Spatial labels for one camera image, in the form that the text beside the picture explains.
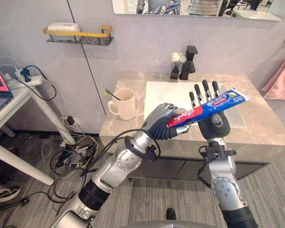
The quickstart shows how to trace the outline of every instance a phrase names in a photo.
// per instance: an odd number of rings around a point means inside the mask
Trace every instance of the power adapter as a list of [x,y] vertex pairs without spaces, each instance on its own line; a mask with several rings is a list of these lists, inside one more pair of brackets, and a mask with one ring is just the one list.
[[30,82],[31,79],[28,77],[29,74],[29,70],[27,68],[24,68],[21,72],[20,72],[21,75],[24,76],[24,81],[25,82]]
[[75,120],[73,119],[72,116],[68,116],[66,121],[68,122],[69,125],[73,125],[75,123]]

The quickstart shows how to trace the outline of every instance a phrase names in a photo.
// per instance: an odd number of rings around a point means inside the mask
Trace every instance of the bathroom sink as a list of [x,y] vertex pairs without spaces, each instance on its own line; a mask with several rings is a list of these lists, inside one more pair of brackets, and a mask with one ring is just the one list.
[[[144,104],[144,119],[160,104],[171,103],[186,111],[192,109],[189,92],[196,93],[194,85],[198,84],[202,92],[204,101],[206,100],[202,83],[173,83],[173,82],[147,82],[146,97]],[[221,93],[227,91],[224,84],[218,84]],[[209,84],[209,89],[213,95],[212,85]],[[229,120],[231,128],[246,128],[245,122],[236,106],[225,111],[225,115]]]

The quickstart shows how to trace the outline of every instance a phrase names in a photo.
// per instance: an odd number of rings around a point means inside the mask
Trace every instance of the white container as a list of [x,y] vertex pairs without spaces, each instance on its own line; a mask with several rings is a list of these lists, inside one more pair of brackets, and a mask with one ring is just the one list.
[[[80,32],[80,28],[76,23],[69,23],[69,22],[58,22],[53,23],[48,26],[48,31],[65,31],[65,32]],[[68,35],[52,35],[55,41],[65,41],[65,40],[72,40],[75,41],[74,36]]]

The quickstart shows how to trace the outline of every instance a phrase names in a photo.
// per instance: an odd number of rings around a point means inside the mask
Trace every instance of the toothpaste tube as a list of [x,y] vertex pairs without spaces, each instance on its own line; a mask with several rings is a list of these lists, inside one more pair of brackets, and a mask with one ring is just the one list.
[[168,126],[180,127],[188,121],[197,122],[211,116],[214,113],[222,112],[228,108],[249,100],[250,99],[248,96],[241,94],[238,90],[233,88],[201,106],[180,113],[178,116],[174,117],[168,122]]

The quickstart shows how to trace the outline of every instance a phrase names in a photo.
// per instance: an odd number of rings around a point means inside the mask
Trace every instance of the tiled wall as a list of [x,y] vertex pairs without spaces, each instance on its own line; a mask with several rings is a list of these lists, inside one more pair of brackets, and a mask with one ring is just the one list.
[[[102,102],[110,97],[120,71],[170,72],[170,54],[195,45],[199,73],[248,75],[260,89],[285,60],[282,22],[226,18],[115,15],[112,0],[69,0],[82,31],[111,25],[108,47],[84,45]],[[104,111],[80,45],[46,43],[41,30],[52,22],[72,22],[66,0],[0,1],[0,56],[16,56],[22,65],[36,64],[58,86],[66,114],[80,119],[89,133],[100,131]],[[285,102],[269,102],[285,124]],[[18,129],[53,130],[31,103],[10,122]]]

